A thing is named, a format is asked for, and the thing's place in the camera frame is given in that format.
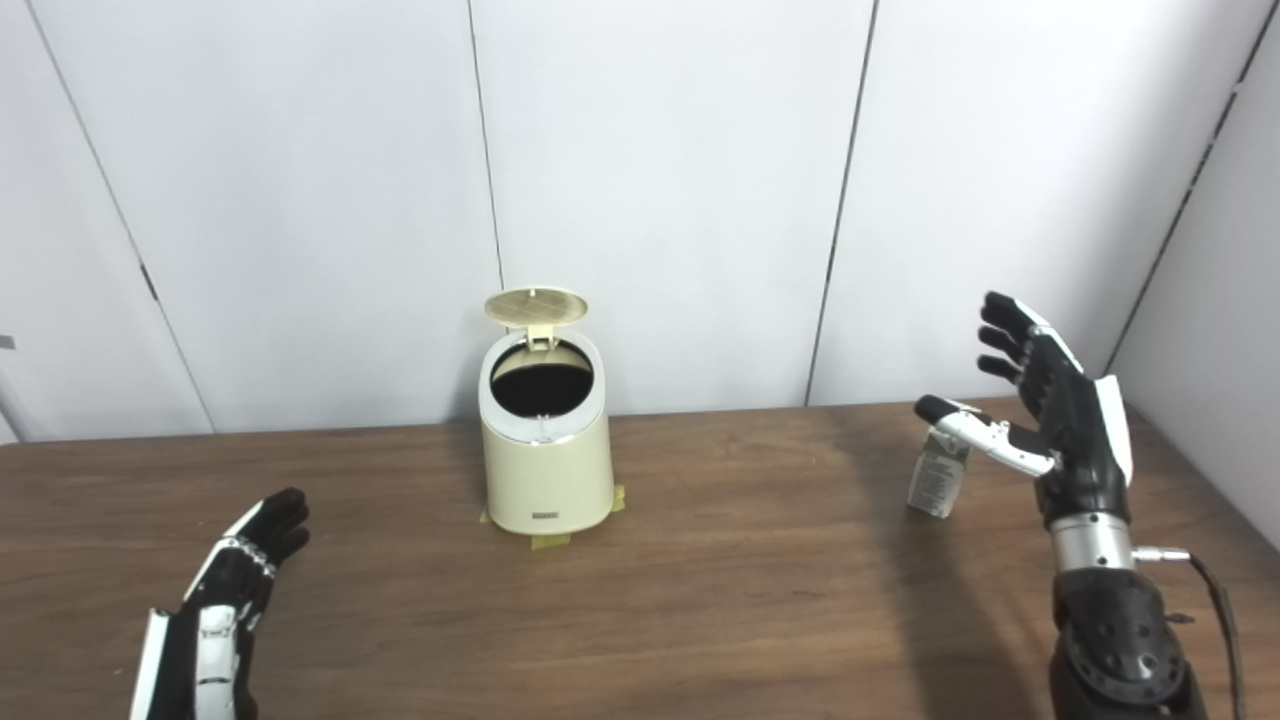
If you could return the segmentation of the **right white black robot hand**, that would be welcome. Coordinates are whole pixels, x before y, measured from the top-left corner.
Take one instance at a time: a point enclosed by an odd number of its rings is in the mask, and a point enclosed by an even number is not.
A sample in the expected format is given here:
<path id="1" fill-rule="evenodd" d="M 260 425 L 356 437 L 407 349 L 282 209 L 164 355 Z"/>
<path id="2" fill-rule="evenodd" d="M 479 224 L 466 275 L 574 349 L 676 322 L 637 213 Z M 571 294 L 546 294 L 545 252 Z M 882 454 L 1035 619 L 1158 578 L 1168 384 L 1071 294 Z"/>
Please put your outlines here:
<path id="1" fill-rule="evenodd" d="M 1132 523 L 1132 437 L 1117 378 L 1088 375 L 1061 334 L 1011 296 L 988 292 L 980 318 L 980 342 L 1001 355 L 980 355 L 977 365 L 1014 386 L 1036 428 L 936 395 L 919 397 L 915 414 L 933 430 L 1033 477 L 1044 525 L 1075 515 Z"/>

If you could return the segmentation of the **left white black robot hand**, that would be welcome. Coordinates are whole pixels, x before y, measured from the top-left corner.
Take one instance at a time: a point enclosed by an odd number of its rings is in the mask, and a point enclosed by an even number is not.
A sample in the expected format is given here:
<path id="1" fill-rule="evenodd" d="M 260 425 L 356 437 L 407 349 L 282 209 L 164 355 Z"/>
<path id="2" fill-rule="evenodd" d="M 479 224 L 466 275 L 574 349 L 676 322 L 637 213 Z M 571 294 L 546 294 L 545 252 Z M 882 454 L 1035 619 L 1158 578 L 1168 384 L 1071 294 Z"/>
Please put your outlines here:
<path id="1" fill-rule="evenodd" d="M 132 719 L 256 719 L 256 629 L 282 565 L 308 543 L 306 493 L 253 505 L 215 541 L 178 610 L 148 611 Z"/>

